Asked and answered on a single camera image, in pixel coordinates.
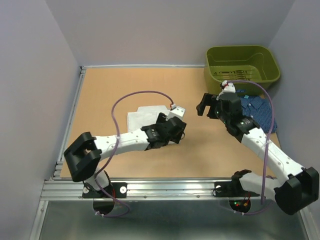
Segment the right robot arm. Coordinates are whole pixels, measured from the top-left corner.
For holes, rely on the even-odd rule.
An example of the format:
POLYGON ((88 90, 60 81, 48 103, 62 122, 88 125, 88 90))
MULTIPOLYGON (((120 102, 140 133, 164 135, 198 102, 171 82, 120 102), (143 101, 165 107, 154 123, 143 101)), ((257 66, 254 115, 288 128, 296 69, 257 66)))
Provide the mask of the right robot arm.
POLYGON ((318 171, 303 167, 268 140, 259 124, 252 117, 243 115, 241 99, 236 93, 205 93, 196 107, 197 114, 202 116, 206 107, 209 107, 207 116, 210 119, 221 120, 227 132, 262 159, 275 175, 271 179, 248 169, 237 171, 230 181, 214 188, 214 196, 232 198, 255 193, 274 201, 288 215, 319 199, 318 171))

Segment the white long sleeve shirt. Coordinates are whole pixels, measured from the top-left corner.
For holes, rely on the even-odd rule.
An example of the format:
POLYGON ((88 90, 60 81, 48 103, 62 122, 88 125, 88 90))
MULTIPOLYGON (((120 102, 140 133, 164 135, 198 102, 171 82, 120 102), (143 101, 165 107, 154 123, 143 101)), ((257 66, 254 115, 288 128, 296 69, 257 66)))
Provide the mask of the white long sleeve shirt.
POLYGON ((159 113, 168 115, 169 111, 165 105, 140 106, 137 111, 127 113, 127 131, 132 132, 143 126, 155 124, 159 113))

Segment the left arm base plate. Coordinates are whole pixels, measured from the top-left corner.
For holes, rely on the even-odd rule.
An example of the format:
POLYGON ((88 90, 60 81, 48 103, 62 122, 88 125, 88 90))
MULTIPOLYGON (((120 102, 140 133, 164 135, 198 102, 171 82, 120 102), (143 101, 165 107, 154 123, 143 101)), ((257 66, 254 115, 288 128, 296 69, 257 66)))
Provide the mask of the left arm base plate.
MULTIPOLYGON (((124 199, 127 197, 128 184, 126 182, 113 182, 109 186, 105 187, 104 190, 114 198, 124 199)), ((90 187, 87 183, 84 184, 82 190, 82 198, 84 199, 98 199, 98 198, 109 198, 100 189, 95 190, 90 187)))

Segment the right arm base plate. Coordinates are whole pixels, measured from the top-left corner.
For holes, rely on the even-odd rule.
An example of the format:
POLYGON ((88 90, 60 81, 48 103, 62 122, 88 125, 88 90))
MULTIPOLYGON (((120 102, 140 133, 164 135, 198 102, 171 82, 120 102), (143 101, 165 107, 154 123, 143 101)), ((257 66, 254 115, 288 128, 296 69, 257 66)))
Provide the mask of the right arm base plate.
POLYGON ((217 198, 235 198, 246 197, 248 192, 242 188, 239 182, 219 181, 215 182, 212 195, 217 198))

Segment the blue checked shirt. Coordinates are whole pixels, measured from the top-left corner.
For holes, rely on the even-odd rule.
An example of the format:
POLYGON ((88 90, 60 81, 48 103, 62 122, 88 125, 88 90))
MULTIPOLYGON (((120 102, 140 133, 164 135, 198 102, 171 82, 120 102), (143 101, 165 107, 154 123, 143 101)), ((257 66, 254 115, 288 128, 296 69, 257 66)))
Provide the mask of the blue checked shirt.
POLYGON ((268 98, 258 95, 241 95, 242 112, 245 116, 254 119, 265 133, 272 125, 273 107, 268 98))

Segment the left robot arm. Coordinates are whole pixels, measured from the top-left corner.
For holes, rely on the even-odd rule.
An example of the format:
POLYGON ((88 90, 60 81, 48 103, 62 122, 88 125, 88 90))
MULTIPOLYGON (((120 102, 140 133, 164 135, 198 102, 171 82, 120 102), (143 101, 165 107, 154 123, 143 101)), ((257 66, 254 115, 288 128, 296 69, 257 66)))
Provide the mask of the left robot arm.
POLYGON ((71 179, 89 184, 100 197, 106 197, 111 193, 111 184, 107 173, 98 167, 101 160, 128 152, 159 149, 169 142, 179 144, 186 126, 179 117, 160 113, 156 123, 120 135, 93 136, 84 132, 64 151, 71 179))

